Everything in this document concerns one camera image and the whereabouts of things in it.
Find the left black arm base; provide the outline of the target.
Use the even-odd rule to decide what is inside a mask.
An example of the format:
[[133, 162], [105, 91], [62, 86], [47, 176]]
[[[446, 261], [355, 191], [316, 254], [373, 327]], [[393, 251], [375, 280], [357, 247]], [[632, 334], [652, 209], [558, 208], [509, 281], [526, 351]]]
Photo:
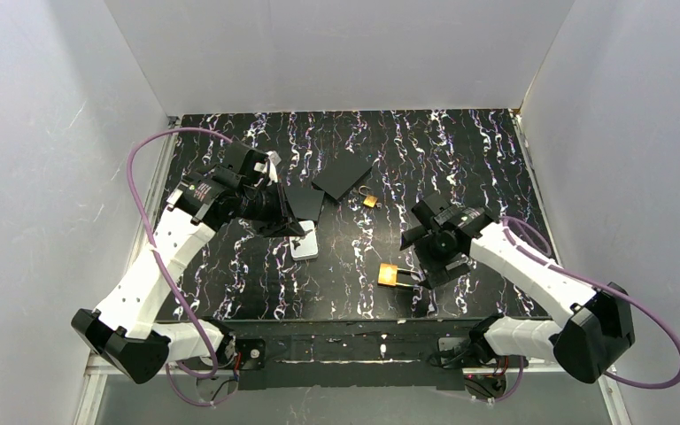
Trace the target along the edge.
[[200, 402], [219, 404], [239, 390], [245, 383], [245, 372], [262, 370], [266, 364], [267, 345], [264, 339], [230, 339], [217, 351], [218, 371], [206, 379], [196, 379]]

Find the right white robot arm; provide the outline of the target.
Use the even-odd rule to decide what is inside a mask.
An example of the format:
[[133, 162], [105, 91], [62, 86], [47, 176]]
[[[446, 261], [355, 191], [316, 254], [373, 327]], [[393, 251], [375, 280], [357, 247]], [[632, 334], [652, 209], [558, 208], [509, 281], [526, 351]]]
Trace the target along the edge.
[[470, 263], [489, 267], [548, 313], [546, 320], [492, 315], [470, 329], [458, 356], [486, 362], [503, 357], [559, 364], [582, 383], [595, 383], [636, 342], [626, 291], [615, 283], [597, 289], [560, 272], [548, 253], [529, 246], [484, 207], [465, 207], [433, 193], [411, 212], [418, 224], [401, 235], [421, 268], [421, 286], [455, 281]]

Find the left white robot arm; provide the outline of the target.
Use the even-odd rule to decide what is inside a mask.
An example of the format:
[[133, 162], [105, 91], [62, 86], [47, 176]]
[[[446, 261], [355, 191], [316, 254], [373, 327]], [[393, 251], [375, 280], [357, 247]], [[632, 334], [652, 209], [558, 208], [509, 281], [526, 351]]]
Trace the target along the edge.
[[234, 355], [232, 331], [215, 319], [161, 323], [158, 311], [190, 261], [232, 220], [248, 220], [265, 238], [304, 236], [277, 175], [279, 156], [231, 143], [220, 163], [185, 174], [152, 235], [114, 289], [71, 320], [82, 340], [134, 383], [165, 365]]

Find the large brass padlock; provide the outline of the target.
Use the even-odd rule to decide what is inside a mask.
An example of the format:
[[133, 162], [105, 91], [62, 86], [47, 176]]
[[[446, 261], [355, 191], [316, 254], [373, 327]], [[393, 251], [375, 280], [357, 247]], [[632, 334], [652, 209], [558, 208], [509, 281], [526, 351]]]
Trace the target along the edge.
[[376, 280], [379, 286], [402, 290], [413, 290], [421, 287], [421, 282], [421, 275], [417, 271], [388, 263], [382, 263], [379, 266]]

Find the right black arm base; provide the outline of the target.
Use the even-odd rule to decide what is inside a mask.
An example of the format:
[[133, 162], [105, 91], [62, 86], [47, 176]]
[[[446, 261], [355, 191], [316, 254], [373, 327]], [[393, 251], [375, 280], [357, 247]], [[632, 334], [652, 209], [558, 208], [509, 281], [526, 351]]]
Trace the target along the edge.
[[529, 360], [523, 356], [497, 356], [486, 359], [485, 354], [470, 346], [467, 337], [445, 336], [427, 357], [432, 367], [461, 372], [465, 391], [474, 402], [493, 406], [512, 396], [522, 381]]

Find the small brass padlock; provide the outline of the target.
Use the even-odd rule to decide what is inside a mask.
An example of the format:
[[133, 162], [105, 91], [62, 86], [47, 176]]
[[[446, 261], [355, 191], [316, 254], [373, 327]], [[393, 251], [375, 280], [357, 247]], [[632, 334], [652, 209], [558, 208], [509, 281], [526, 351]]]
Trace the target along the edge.
[[358, 188], [359, 195], [362, 197], [362, 204], [369, 208], [380, 208], [382, 205], [379, 198], [375, 196], [368, 186], [360, 186]]

